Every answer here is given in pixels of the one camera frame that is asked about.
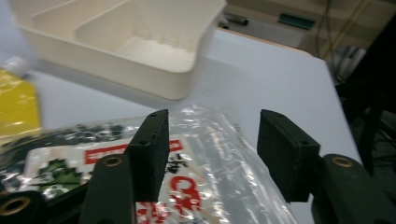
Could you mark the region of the clear dried vegetable packet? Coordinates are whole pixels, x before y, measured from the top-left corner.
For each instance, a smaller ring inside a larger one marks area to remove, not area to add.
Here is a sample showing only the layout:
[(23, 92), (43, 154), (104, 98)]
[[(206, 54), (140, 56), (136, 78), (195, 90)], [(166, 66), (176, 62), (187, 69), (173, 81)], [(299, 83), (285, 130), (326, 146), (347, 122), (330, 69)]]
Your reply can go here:
[(157, 202), (136, 202), (125, 150), (146, 117), (0, 146), (0, 224), (296, 224), (258, 154), (204, 109), (170, 115)]

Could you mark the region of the cream divided plastic box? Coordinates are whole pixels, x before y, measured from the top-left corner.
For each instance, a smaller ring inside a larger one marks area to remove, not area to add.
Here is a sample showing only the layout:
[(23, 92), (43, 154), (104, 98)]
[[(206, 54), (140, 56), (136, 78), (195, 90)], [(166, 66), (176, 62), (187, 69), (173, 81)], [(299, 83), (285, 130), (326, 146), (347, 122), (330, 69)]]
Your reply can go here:
[(186, 97), (226, 0), (7, 0), (47, 62), (168, 100)]

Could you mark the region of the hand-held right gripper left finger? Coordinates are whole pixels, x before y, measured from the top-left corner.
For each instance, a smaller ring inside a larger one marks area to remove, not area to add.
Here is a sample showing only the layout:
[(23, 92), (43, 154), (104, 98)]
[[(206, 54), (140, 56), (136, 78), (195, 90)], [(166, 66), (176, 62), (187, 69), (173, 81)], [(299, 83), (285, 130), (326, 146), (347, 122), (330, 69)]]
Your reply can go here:
[(168, 117), (167, 109), (147, 115), (125, 150), (136, 202), (158, 201), (170, 153)]

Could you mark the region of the white striped object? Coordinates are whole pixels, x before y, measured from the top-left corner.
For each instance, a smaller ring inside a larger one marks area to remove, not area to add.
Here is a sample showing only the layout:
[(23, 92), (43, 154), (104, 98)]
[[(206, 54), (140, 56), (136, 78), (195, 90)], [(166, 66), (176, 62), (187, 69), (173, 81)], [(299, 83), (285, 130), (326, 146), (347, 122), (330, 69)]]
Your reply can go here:
[(347, 45), (337, 47), (328, 61), (334, 83), (345, 83), (365, 54), (365, 49)]

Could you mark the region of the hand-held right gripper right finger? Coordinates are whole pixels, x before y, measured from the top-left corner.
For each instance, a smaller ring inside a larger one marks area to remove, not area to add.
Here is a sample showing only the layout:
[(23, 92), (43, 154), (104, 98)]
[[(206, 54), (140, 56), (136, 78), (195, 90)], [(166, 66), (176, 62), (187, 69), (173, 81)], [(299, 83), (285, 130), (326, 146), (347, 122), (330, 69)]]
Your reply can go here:
[(307, 202), (320, 144), (283, 114), (261, 111), (257, 153), (285, 201)]

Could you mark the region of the black stand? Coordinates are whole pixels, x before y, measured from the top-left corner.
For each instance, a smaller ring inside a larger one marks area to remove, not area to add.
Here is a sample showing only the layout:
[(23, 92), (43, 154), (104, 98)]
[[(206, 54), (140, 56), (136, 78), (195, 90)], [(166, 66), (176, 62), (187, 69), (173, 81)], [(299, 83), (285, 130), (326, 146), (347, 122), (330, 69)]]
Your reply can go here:
[(366, 171), (374, 172), (372, 146), (375, 132), (387, 103), (396, 109), (396, 13), (367, 49), (365, 55), (344, 84), (336, 87), (345, 98), (343, 110), (348, 123), (369, 108), (358, 143), (358, 152)]

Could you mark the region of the teal flat object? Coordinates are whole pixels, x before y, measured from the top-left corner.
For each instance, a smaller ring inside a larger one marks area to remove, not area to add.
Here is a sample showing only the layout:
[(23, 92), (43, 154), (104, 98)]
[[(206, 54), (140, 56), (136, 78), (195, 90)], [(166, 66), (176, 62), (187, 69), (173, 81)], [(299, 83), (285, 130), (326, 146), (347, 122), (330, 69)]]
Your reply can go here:
[(304, 29), (304, 30), (311, 30), (316, 21), (311, 18), (290, 14), (287, 12), (281, 12), (278, 20), (279, 23), (286, 24), (292, 27)]

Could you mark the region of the dark small object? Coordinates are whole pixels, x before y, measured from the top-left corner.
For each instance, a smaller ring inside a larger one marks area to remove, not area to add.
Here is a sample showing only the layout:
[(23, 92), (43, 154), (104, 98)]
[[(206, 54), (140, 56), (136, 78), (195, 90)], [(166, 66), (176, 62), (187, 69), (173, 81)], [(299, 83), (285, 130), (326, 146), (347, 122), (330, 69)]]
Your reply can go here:
[(228, 29), (231, 23), (247, 26), (248, 19), (242, 16), (234, 15), (232, 13), (222, 13), (219, 18), (219, 27)]

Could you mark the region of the yellow pouch with white cap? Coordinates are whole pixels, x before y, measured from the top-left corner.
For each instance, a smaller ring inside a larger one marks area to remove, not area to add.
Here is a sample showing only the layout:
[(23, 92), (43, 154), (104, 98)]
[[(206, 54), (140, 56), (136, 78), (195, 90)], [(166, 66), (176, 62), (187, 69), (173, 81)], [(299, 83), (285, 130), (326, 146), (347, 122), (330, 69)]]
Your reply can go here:
[(24, 78), (30, 69), (20, 57), (0, 64), (0, 144), (41, 129), (35, 86)]

